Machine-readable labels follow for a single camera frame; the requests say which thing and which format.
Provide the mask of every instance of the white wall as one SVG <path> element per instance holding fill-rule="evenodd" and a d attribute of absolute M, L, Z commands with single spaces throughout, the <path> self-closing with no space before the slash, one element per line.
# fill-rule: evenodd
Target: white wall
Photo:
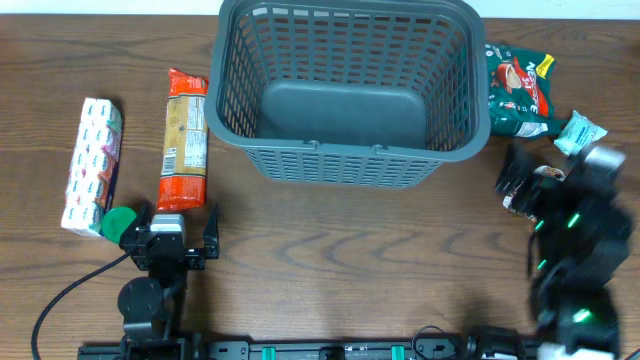
<path fill-rule="evenodd" d="M 640 0 L 465 0 L 482 17 L 640 20 Z M 222 0 L 0 0 L 0 13 L 216 15 Z"/>

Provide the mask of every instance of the orange package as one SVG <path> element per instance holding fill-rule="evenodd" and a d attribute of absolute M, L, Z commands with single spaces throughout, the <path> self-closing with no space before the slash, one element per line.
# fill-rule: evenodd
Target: orange package
<path fill-rule="evenodd" d="M 184 210 L 205 203 L 207 124 L 204 97 L 209 80 L 169 70 L 169 100 L 158 210 Z"/>

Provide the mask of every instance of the basket rim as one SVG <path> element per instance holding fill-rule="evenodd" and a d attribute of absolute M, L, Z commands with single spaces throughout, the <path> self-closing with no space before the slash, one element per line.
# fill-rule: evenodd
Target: basket rim
<path fill-rule="evenodd" d="M 489 109 L 486 106 L 489 97 L 489 83 L 488 74 L 486 71 L 486 58 L 484 56 L 484 46 L 486 42 L 486 35 L 484 29 L 484 23 L 478 15 L 478 13 L 467 3 L 462 0 L 402 0 L 402 1 L 389 1 L 389 0 L 322 0 L 317 1 L 318 8 L 331 8 L 335 10 L 350 9 L 350 4 L 393 4 L 394 8 L 404 5 L 420 6 L 420 5 L 441 5 L 447 6 L 462 15 L 467 21 L 467 25 L 472 28 L 470 45 L 473 50 L 473 63 L 471 64 L 471 71 L 475 77 L 473 81 L 473 92 L 478 99 L 486 99 L 486 101 L 473 101 L 470 104 L 471 112 L 477 117 L 477 130 L 473 138 L 463 147 L 453 151 L 436 151 L 426 149 L 411 149 L 395 146 L 381 146 L 373 145 L 370 147 L 358 146 L 358 145 L 344 145 L 344 144 L 329 144 L 319 143 L 317 141 L 303 141 L 303 140 L 281 140 L 281 139 L 260 139 L 260 138 L 247 138 L 236 135 L 224 125 L 223 120 L 218 116 L 217 105 L 221 100 L 222 86 L 224 82 L 220 79 L 223 77 L 224 72 L 224 59 L 227 58 L 227 49 L 230 41 L 229 34 L 231 33 L 231 26 L 234 24 L 231 17 L 240 8 L 247 8 L 253 4 L 270 5 L 270 4 L 282 4 L 282 5 L 296 5 L 301 1 L 306 4 L 305 6 L 315 6 L 316 4 L 310 4 L 316 2 L 315 0 L 277 0 L 265 2 L 261 0 L 224 0 L 222 7 L 220 8 L 218 33 L 213 46 L 211 69 L 209 76 L 209 92 L 207 93 L 207 100 L 205 101 L 205 119 L 212 132 L 224 142 L 242 147 L 245 149 L 268 149 L 279 151 L 305 151 L 305 152 L 319 152 L 319 153 L 336 153 L 345 156 L 391 156 L 402 158 L 414 158 L 415 160 L 432 160 L 441 162 L 457 162 L 466 160 L 476 155 L 489 140 L 491 131 L 491 120 L 489 118 Z"/>

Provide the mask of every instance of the green round object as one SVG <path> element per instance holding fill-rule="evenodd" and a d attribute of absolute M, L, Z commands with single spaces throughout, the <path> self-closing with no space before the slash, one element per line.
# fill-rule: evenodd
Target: green round object
<path fill-rule="evenodd" d="M 120 236 L 135 220 L 136 212 L 126 206 L 109 210 L 102 218 L 102 233 L 116 244 L 120 244 Z"/>

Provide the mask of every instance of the gray basket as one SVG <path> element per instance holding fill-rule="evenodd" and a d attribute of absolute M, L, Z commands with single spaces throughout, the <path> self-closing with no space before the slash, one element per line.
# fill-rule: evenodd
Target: gray basket
<path fill-rule="evenodd" d="M 487 142 L 484 44 L 458 0 L 226 0 L 205 116 L 273 179 L 414 186 Z"/>

